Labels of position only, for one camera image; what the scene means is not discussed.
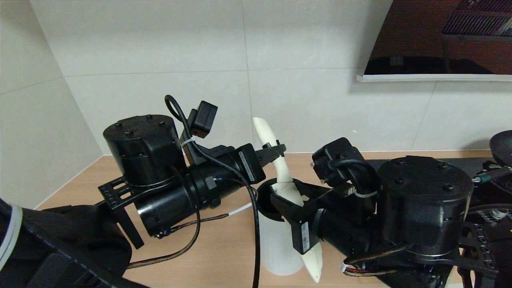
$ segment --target white plastic object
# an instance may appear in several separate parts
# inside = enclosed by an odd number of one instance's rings
[[[18,205],[11,205],[11,219],[5,237],[0,245],[0,271],[4,268],[7,259],[11,257],[14,246],[18,241],[20,228],[22,227],[23,210]]]
[[[262,144],[269,143],[271,146],[277,145],[277,138],[265,119],[254,117],[252,122]],[[278,176],[277,183],[272,185],[275,193],[299,206],[304,206],[304,201],[296,185],[293,183],[293,178],[290,175],[290,170],[288,169],[288,165],[286,165],[284,157],[279,157],[272,162],[272,164],[274,164]],[[288,223],[286,224],[286,231],[289,232],[290,244],[292,244],[291,228]],[[280,234],[275,237],[280,237],[283,233],[284,232],[280,232]],[[301,255],[301,258],[311,278],[318,283],[322,275],[323,266],[322,246],[320,243],[317,243],[308,252]]]
[[[293,248],[291,228],[258,212],[260,219],[261,263],[272,274],[288,276],[299,271],[304,263]]]
[[[243,205],[242,207],[237,208],[237,209],[229,212],[227,215],[229,215],[229,216],[234,215],[234,214],[236,214],[238,212],[244,211],[245,209],[247,209],[247,208],[249,208],[251,206],[252,206],[252,203],[247,203],[247,204]]]
[[[265,119],[254,117],[252,122],[263,145],[270,143],[271,146],[277,146],[277,138]],[[284,157],[277,158],[272,164],[274,164],[278,175],[278,182],[292,182],[290,170]]]

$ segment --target white tiled wall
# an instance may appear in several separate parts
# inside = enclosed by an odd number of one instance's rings
[[[511,84],[354,80],[391,2],[32,4],[106,154],[102,130],[134,114],[165,113],[165,94],[186,110],[202,99],[219,106],[207,146],[251,141],[250,118],[260,116],[288,152],[312,152],[341,136],[363,151],[487,148],[494,133],[512,127]]]
[[[101,151],[30,2],[0,11],[0,197],[34,208]]]

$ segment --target screw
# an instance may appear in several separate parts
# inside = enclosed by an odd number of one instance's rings
[[[447,183],[443,186],[443,190],[445,191],[451,191],[453,190],[453,185],[451,185],[450,183]]]
[[[479,236],[478,237],[478,241],[480,241],[481,243],[486,244],[487,243],[487,238],[484,238],[483,236],[481,236],[481,237]]]
[[[485,263],[485,266],[487,266],[487,267],[488,267],[488,268],[490,268],[490,269],[494,269],[494,268],[496,268],[496,266],[495,266],[495,265],[494,265],[494,263],[492,263],[492,262],[486,262],[486,263]]]

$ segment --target tile grout line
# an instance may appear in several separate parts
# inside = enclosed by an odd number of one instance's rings
[[[251,100],[251,83],[249,79],[249,60],[247,56],[247,39],[246,39],[246,33],[245,33],[245,18],[244,18],[244,2],[240,0],[240,6],[242,8],[242,26],[244,27],[244,48],[245,48],[245,65],[247,67],[246,73],[247,73],[247,92],[249,95],[249,112],[250,112],[250,125],[251,125],[251,134],[252,134],[252,144],[254,145],[254,129],[252,128],[252,100]]]
[[[41,203],[39,203],[39,205],[37,205],[34,209],[37,209],[39,206],[41,206],[41,204],[43,204],[44,202],[46,202],[48,199],[50,199],[55,193],[59,192],[62,188],[64,188],[64,186],[66,186],[67,184],[69,184],[69,182],[73,181],[73,179],[75,179],[78,175],[82,174],[83,171],[87,170],[90,166],[92,166],[94,163],[96,163],[99,159],[101,159],[104,155],[101,155],[98,157],[98,159],[94,160],[91,164],[87,165],[84,169],[82,169],[80,172],[78,172],[75,176],[71,177],[71,179],[69,179],[68,181],[66,181],[66,183],[64,183],[60,188],[58,188],[57,190],[55,190],[54,192],[52,192],[52,194],[50,194],[48,197],[46,197]]]
[[[247,63],[247,48],[245,49],[245,58]],[[203,71],[168,71],[168,72],[129,72],[129,73],[102,73],[102,74],[84,74],[84,75],[64,75],[67,77],[82,77],[82,76],[108,76],[108,75],[133,75],[133,74],[171,74],[171,73],[214,73],[214,72],[249,72],[249,71],[276,71],[276,70],[359,70],[361,68],[282,68],[282,69],[249,69],[246,70],[203,70]]]
[[[43,84],[43,83],[50,82],[50,81],[53,81],[53,80],[58,80],[58,79],[61,79],[61,78],[64,78],[64,76],[60,76],[60,77],[57,77],[57,78],[44,80],[44,81],[41,81],[41,82],[37,82],[37,83],[34,83],[34,84],[30,84],[30,85],[27,85],[27,86],[23,86],[23,87],[20,87],[20,88],[16,88],[16,89],[14,89],[14,90],[10,90],[10,91],[6,91],[6,92],[2,92],[2,93],[0,93],[0,95],[7,94],[7,93],[10,93],[10,92],[14,92],[14,91],[18,91],[18,90],[21,90],[21,89],[24,89],[24,88],[28,88],[28,87],[31,87],[31,86],[35,86],[35,85],[39,85],[39,84]]]
[[[425,120],[426,114],[429,110],[430,103],[432,101],[432,97],[434,97],[434,92],[436,91],[437,83],[438,83],[438,81],[436,81],[436,83],[434,84],[434,88],[432,89],[432,93],[430,94],[429,102],[426,105],[425,112],[423,113],[423,118],[421,119],[421,121],[419,123],[418,131],[416,131],[416,135],[414,136],[414,140],[411,145],[411,149],[414,147],[414,144],[416,143],[416,140],[418,139],[419,131],[421,130],[421,126],[423,125],[423,121]]]

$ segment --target robotic arm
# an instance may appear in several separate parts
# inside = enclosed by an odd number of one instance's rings
[[[217,107],[202,101],[185,119],[171,96],[166,96],[166,104],[184,123],[181,137],[173,119],[163,115],[135,116],[105,129],[103,135],[123,176],[99,187],[102,202],[45,211],[23,209],[16,246],[0,273],[1,287],[144,287],[121,277],[126,268],[185,253],[206,220],[199,218],[199,210],[219,206],[222,198],[243,186],[254,203],[249,185],[265,179],[262,167],[286,147],[265,145],[258,151],[251,144],[237,149],[200,147],[192,136],[204,138],[210,132]],[[348,256],[341,264],[344,274],[376,276],[392,288],[443,288],[453,266],[458,267],[465,288],[473,287],[470,271],[476,275],[475,288],[510,287],[505,264],[510,253],[499,255],[492,246],[500,233],[468,209],[474,202],[472,194],[485,195],[490,189],[484,182],[501,179],[510,170],[484,171],[478,183],[478,177],[472,179],[448,163],[407,156],[375,171],[345,138],[314,153],[312,166],[330,188],[297,182],[300,193],[309,197],[303,207],[275,193],[259,196],[268,197],[259,201],[268,201],[291,224],[293,247],[299,253],[327,242]],[[475,205],[490,204],[491,212],[492,204],[501,200],[485,199]],[[131,203],[146,231],[157,238],[170,235],[177,223],[195,213],[195,237],[181,251],[130,264],[130,242],[136,249],[144,245],[124,209]],[[0,212],[6,216],[0,217],[0,234],[5,239],[10,235],[9,222],[15,220],[11,211],[0,199]],[[505,223],[500,226],[506,227],[508,210],[497,211],[501,214],[494,215]],[[255,277],[258,241],[256,251]]]

